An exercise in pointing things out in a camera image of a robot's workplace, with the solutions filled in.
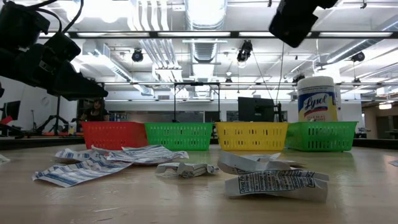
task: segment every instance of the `label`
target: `label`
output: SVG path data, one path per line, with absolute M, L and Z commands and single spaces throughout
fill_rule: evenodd
M 239 176 L 239 193 L 280 192 L 315 187 L 313 172 L 269 170 Z
M 315 86 L 298 90 L 299 121 L 337 121 L 335 88 Z

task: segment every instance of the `desk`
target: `desk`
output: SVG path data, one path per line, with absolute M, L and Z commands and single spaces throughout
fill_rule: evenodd
M 398 167 L 387 163 L 398 158 L 398 151 L 284 152 L 281 158 L 330 175 L 327 202 L 314 203 L 266 196 L 230 199 L 224 180 L 233 175 L 159 178 L 155 167 L 133 166 L 68 189 L 31 181 L 35 171 L 54 165 L 52 156 L 63 148 L 0 151 L 12 160 L 0 166 L 1 223 L 381 224 L 396 223 L 398 217 Z M 220 150 L 188 153 L 187 162 L 216 164 Z

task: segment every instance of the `red object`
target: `red object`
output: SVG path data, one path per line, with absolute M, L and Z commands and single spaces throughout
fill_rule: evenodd
M 87 121 L 82 122 L 87 149 L 122 150 L 122 147 L 148 145 L 145 124 L 137 122 Z
M 13 121 L 12 117 L 11 117 L 11 116 L 8 116 L 7 118 L 2 119 L 2 120 L 0 121 L 0 124 L 8 124 L 8 123 L 10 123 L 11 121 Z

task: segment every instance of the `computer monitor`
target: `computer monitor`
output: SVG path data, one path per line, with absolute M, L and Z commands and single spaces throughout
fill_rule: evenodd
M 238 97 L 240 121 L 274 122 L 274 100 Z
M 20 105 L 21 101 L 4 103 L 3 108 L 0 109 L 2 111 L 1 119 L 3 120 L 4 118 L 11 116 L 14 121 L 18 120 Z

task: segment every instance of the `table surface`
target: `table surface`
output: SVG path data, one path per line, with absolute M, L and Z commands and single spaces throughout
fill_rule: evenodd
M 316 203 L 258 195 L 231 199 L 224 194 L 224 180 L 233 175 L 161 178 L 149 166 L 132 166 L 70 188 L 33 182 L 32 174 L 54 165 L 53 155 L 64 148 L 0 151 L 11 160 L 0 165 L 1 223 L 380 224 L 398 219 L 398 167 L 388 164 L 398 159 L 398 151 L 284 151 L 281 158 L 330 175 L 328 200 Z M 216 164 L 220 150 L 188 153 L 187 162 Z

